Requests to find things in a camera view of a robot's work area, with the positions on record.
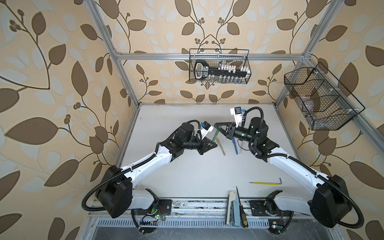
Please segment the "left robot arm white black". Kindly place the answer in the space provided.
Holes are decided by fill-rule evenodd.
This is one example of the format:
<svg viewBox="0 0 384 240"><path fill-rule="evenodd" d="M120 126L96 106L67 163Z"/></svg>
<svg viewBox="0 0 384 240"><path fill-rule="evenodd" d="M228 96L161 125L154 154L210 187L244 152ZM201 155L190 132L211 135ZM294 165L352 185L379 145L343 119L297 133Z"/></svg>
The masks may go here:
<svg viewBox="0 0 384 240"><path fill-rule="evenodd" d="M101 183L83 198L82 209L87 212L107 211L113 219L129 210L134 225L144 234L146 231L135 219L135 213L143 211L145 217L158 219L163 207L152 190L135 189L139 182L180 157L185 150L196 150L203 155L217 147L214 141L207 138L213 126L208 122L198 123L196 130L193 123L195 120L182 123L168 138L157 143L155 150L146 157L121 168L115 165L109 167Z"/></svg>

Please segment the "blue pen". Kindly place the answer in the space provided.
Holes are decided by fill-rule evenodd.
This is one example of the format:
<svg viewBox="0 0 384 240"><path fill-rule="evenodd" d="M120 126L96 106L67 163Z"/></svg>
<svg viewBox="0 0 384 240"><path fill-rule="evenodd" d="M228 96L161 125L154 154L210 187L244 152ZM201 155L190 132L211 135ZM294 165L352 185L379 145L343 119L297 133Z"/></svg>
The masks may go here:
<svg viewBox="0 0 384 240"><path fill-rule="evenodd" d="M233 142L233 144L234 144L234 148L235 148L235 152L236 152L236 155L238 155L238 154L239 154L239 152L238 152L238 148L237 148L236 139L235 139L235 138L233 138L233 139L232 139L232 142Z"/></svg>

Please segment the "green pen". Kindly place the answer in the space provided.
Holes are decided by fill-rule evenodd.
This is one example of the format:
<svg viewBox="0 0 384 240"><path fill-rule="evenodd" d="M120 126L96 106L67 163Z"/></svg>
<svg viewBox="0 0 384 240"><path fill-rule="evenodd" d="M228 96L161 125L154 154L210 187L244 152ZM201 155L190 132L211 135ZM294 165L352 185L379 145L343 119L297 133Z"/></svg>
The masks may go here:
<svg viewBox="0 0 384 240"><path fill-rule="evenodd" d="M216 131L216 133L215 133L215 135L214 135L214 137L213 137L213 142L217 139L218 134L219 134L219 132Z"/></svg>

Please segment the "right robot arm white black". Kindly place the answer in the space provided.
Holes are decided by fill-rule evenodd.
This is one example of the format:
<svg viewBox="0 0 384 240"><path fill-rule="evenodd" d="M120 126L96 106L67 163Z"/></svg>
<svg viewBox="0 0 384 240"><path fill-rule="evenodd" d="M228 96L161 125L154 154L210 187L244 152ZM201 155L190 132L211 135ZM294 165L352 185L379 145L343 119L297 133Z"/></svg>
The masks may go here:
<svg viewBox="0 0 384 240"><path fill-rule="evenodd" d="M269 163L300 183L307 191L305 196L290 196L280 190L266 197L281 211L297 212L314 217L328 228L341 225L359 229L364 225L363 212L349 196L345 181L337 176L328 176L296 159L268 138L269 127L260 107L230 110L234 122L216 123L214 127L226 138L248 143L254 157Z"/></svg>

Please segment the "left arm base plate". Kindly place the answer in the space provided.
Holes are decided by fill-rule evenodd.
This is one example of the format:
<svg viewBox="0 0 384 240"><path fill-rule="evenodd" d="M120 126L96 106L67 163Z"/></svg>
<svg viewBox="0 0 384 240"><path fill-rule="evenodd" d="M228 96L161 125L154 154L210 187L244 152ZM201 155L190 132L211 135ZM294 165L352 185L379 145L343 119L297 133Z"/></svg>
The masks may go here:
<svg viewBox="0 0 384 240"><path fill-rule="evenodd" d="M146 210L136 209L133 210L135 215L139 216L169 216L172 211L171 199L160 199L155 200L155 202Z"/></svg>

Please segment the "beige pen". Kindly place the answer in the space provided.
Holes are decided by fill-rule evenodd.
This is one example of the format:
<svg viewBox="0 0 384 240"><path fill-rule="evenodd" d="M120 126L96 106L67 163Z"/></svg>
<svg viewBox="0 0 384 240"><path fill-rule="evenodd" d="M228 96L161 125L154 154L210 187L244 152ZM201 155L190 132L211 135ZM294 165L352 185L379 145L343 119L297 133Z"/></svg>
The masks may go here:
<svg viewBox="0 0 384 240"><path fill-rule="evenodd" d="M223 148L223 146L221 144L221 141L220 141L220 139L218 137L216 138L216 142L217 142L218 146L220 147L223 155L226 156L225 150L224 150L224 148Z"/></svg>

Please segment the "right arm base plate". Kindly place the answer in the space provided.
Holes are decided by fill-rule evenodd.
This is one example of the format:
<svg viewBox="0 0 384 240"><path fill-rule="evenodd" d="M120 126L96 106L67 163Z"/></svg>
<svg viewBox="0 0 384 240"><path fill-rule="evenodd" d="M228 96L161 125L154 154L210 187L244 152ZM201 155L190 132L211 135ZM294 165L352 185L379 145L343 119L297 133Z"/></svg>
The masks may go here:
<svg viewBox="0 0 384 240"><path fill-rule="evenodd" d="M250 207L254 217L276 217L282 214L282 211L273 201L252 200Z"/></svg>

